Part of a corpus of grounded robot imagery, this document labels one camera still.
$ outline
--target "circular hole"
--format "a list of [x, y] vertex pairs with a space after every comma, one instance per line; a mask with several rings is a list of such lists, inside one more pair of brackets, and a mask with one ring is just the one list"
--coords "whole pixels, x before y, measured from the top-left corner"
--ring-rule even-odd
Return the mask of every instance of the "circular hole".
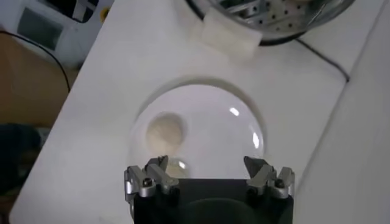
[[146, 145], [155, 155], [174, 155], [186, 134], [183, 119], [174, 113], [162, 113], [155, 117], [146, 130]]

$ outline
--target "brown cardboard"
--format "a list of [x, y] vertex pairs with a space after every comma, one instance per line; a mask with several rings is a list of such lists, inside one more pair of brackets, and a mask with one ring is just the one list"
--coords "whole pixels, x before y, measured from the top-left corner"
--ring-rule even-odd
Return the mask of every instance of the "brown cardboard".
[[[66, 73], [72, 85], [77, 72]], [[51, 127], [67, 95], [57, 64], [0, 33], [0, 123]]]

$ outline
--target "floor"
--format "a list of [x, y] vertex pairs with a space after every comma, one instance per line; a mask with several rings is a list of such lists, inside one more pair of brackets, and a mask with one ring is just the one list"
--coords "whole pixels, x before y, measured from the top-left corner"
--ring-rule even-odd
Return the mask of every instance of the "floor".
[[[66, 70], [72, 85], [77, 71]], [[68, 95], [60, 68], [0, 34], [0, 124], [52, 127]], [[32, 167], [37, 152], [27, 152], [22, 166]], [[19, 189], [0, 195], [0, 224], [6, 223]]]

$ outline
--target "wire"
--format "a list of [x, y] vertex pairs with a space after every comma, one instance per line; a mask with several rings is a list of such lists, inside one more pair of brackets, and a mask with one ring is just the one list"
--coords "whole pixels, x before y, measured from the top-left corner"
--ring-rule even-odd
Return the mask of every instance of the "wire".
[[61, 65], [61, 63], [58, 61], [58, 59], [52, 53], [50, 53], [48, 50], [46, 50], [44, 47], [40, 46], [39, 44], [34, 43], [33, 41], [28, 40], [28, 39], [26, 39], [24, 37], [21, 37], [19, 35], [16, 35], [14, 33], [10, 33], [10, 32], [4, 31], [4, 30], [0, 30], [0, 34], [5, 34], [5, 35], [10, 35], [10, 36], [16, 37], [16, 38], [18, 38], [20, 40], [23, 40], [23, 41], [25, 41], [25, 42], [27, 42], [29, 44], [32, 44], [32, 45], [40, 48], [41, 50], [45, 51], [48, 55], [50, 55], [50, 57], [52, 57], [54, 59], [54, 61], [58, 64], [58, 66], [60, 67], [60, 69], [62, 71], [62, 74], [63, 74], [63, 76], [65, 78], [65, 82], [66, 82], [66, 87], [68, 89], [68, 93], [71, 91], [71, 86], [69, 84], [69, 80], [68, 80], [68, 76], [66, 75], [66, 72], [65, 72], [63, 66]]
[[349, 83], [351, 78], [350, 78], [348, 72], [346, 72], [346, 70], [344, 70], [344, 68], [342, 68], [341, 65], [339, 65], [337, 62], [333, 61], [332, 59], [326, 57], [325, 55], [323, 55], [322, 53], [320, 53], [319, 51], [314, 49], [312, 46], [310, 46], [309, 44], [307, 44], [303, 40], [298, 38], [298, 39], [296, 39], [296, 41], [298, 43], [300, 43], [301, 45], [303, 45], [305, 48], [307, 48], [309, 51], [311, 51], [313, 54], [317, 55], [319, 58], [323, 59], [328, 64], [335, 67], [342, 74], [342, 76], [344, 76], [344, 78], [346, 79], [346, 83]]

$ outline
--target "perforated metal strainer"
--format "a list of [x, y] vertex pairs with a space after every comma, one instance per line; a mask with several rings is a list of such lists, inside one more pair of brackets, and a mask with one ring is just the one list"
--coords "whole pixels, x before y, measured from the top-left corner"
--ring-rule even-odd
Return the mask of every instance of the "perforated metal strainer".
[[330, 21], [354, 0], [187, 0], [203, 18], [210, 7], [238, 23], [260, 30], [261, 45], [285, 43]]

